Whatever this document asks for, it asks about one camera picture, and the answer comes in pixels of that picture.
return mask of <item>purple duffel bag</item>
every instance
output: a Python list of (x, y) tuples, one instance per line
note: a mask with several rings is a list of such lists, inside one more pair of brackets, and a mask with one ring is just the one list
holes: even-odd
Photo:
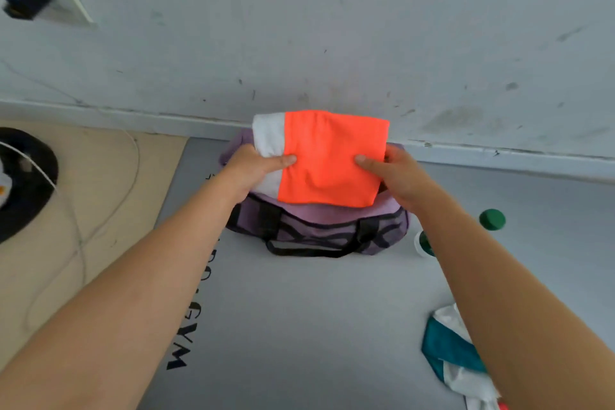
[[(254, 144), (251, 129), (243, 129), (220, 156), (227, 164), (242, 144)], [(226, 227), (265, 241), (280, 256), (341, 258), (349, 253), (376, 254), (399, 242), (408, 231), (410, 214), (388, 190), (376, 196), (369, 208), (330, 204), (288, 204), (250, 193), (237, 204)], [(319, 248), (280, 248), (274, 242), (293, 242)]]

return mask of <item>baseboard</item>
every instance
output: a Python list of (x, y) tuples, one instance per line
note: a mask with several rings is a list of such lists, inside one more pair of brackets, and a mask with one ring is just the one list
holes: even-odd
[[(0, 118), (228, 140), (248, 123), (124, 109), (0, 99)], [(615, 159), (396, 140), (419, 161), (615, 182)]]

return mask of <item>hand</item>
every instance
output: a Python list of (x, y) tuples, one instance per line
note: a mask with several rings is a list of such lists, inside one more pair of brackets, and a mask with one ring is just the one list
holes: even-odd
[(391, 144), (386, 146), (384, 162), (361, 155), (355, 157), (355, 162), (380, 177), (396, 201), (411, 212), (422, 196), (439, 188), (410, 154)]
[(262, 157), (251, 144), (241, 146), (228, 164), (219, 173), (218, 178), (231, 186), (236, 203), (242, 202), (248, 192), (256, 187), (265, 175), (293, 165), (296, 156)]

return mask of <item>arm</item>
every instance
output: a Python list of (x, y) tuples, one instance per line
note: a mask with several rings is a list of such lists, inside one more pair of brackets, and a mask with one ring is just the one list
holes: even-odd
[(615, 408), (615, 355), (407, 152), (357, 157), (414, 212), (472, 341), (512, 410)]
[(60, 309), (0, 374), (6, 409), (133, 409), (177, 332), (233, 206), (295, 157), (244, 145), (180, 211)]

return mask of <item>tan mat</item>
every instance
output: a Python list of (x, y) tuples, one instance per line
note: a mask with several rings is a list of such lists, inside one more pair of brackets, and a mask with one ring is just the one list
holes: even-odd
[[(137, 158), (134, 144), (121, 131), (7, 121), (0, 126), (24, 130), (51, 147), (60, 167), (58, 188), (66, 196), (54, 194), (29, 226), (0, 244), (2, 369), (82, 287), (83, 262), (74, 256), (77, 237), (65, 200), (72, 203), (87, 239), (130, 189)], [(186, 143), (184, 137), (132, 135), (140, 150), (138, 178), (119, 211), (85, 245), (88, 282), (153, 228)]]

